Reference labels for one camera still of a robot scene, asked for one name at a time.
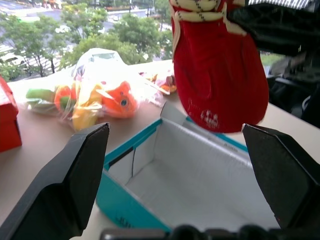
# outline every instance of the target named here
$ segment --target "box flap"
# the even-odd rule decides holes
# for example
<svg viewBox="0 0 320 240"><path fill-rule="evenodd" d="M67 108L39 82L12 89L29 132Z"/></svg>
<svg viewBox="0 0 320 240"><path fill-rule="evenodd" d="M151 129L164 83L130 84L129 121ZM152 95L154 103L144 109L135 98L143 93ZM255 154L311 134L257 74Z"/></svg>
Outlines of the box flap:
<svg viewBox="0 0 320 240"><path fill-rule="evenodd" d="M18 107L13 93L5 80L0 76L0 124L15 121Z"/></svg>
<svg viewBox="0 0 320 240"><path fill-rule="evenodd" d="M227 147L233 152L242 154L243 156L248 156L248 149L245 145L227 137L224 134L214 133L198 126L192 121L189 116L179 111L168 101L164 104L160 117L163 120L171 121L175 124L181 125L182 127L193 131L194 133L210 141L214 141L215 143L220 144L223 147Z"/></svg>

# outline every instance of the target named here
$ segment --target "teal box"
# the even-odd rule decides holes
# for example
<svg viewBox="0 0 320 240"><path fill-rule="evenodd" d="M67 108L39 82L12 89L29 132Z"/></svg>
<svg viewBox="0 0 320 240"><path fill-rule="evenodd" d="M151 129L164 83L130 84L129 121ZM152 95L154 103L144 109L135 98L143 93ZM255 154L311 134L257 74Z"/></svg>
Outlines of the teal box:
<svg viewBox="0 0 320 240"><path fill-rule="evenodd" d="M246 146L168 103L157 121L105 156L96 203L125 228L279 227Z"/></svg>

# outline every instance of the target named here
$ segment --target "red box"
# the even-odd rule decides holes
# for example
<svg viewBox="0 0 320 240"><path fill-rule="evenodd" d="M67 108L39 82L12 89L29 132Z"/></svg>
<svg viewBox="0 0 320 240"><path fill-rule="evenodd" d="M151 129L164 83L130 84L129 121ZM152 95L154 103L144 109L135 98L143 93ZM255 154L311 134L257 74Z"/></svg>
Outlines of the red box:
<svg viewBox="0 0 320 240"><path fill-rule="evenodd" d="M22 145L13 93L0 76L0 153Z"/></svg>

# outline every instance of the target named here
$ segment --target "toy eye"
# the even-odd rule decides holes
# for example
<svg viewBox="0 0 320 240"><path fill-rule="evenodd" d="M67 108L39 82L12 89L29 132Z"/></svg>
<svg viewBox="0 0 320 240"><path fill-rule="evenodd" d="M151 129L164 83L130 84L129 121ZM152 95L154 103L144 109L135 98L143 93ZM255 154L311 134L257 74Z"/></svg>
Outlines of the toy eye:
<svg viewBox="0 0 320 240"><path fill-rule="evenodd" d="M125 105L127 105L127 100L122 100L122 101L121 101L121 106L124 107Z"/></svg>

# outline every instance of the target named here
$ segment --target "orange toy fish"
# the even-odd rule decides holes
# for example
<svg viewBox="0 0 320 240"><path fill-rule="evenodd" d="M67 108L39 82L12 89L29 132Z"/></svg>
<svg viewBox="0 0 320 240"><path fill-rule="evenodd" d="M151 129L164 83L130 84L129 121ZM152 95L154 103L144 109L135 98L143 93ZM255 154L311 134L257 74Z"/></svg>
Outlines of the orange toy fish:
<svg viewBox="0 0 320 240"><path fill-rule="evenodd" d="M132 95L127 81L123 81L120 86L105 93L101 92L102 105L106 108L108 115L114 118L131 118L135 115L138 102Z"/></svg>

